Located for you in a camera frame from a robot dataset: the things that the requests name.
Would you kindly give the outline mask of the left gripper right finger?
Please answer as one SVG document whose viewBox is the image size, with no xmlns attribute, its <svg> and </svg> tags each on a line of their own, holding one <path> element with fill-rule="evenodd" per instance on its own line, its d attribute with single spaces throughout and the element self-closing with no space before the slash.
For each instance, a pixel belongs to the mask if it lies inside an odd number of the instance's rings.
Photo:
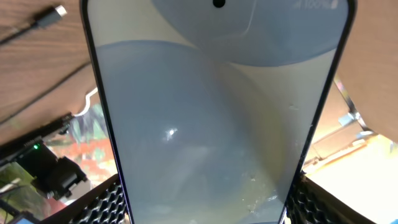
<svg viewBox="0 0 398 224">
<path fill-rule="evenodd" d="M 285 209 L 293 224 L 374 224 L 304 174 L 293 182 Z"/>
</svg>

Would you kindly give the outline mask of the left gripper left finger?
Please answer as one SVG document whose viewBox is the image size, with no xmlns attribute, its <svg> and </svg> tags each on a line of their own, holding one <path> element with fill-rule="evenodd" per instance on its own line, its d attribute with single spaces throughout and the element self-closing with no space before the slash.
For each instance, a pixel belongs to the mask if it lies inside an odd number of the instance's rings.
<svg viewBox="0 0 398 224">
<path fill-rule="evenodd" d="M 122 184 L 115 174 L 40 224 L 120 224 L 126 214 Z"/>
</svg>

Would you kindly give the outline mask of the blue Samsung Galaxy smartphone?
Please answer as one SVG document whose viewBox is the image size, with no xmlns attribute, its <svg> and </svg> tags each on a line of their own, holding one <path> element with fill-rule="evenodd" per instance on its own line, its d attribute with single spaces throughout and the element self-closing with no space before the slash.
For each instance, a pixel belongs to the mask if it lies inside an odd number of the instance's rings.
<svg viewBox="0 0 398 224">
<path fill-rule="evenodd" d="M 133 223 L 279 223 L 349 0 L 80 2 Z"/>
</svg>

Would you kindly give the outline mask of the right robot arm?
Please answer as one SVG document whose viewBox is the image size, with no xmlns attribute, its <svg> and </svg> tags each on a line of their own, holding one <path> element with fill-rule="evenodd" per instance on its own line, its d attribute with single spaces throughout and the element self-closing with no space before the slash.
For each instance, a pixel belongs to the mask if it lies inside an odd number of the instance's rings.
<svg viewBox="0 0 398 224">
<path fill-rule="evenodd" d="M 50 123 L 1 145 L 1 167 L 18 163 L 33 177 L 30 184 L 44 198 L 71 197 L 72 189 L 88 180 L 80 166 L 67 157 L 57 157 L 45 141 L 65 134 L 74 116 L 65 114 Z"/>
</svg>

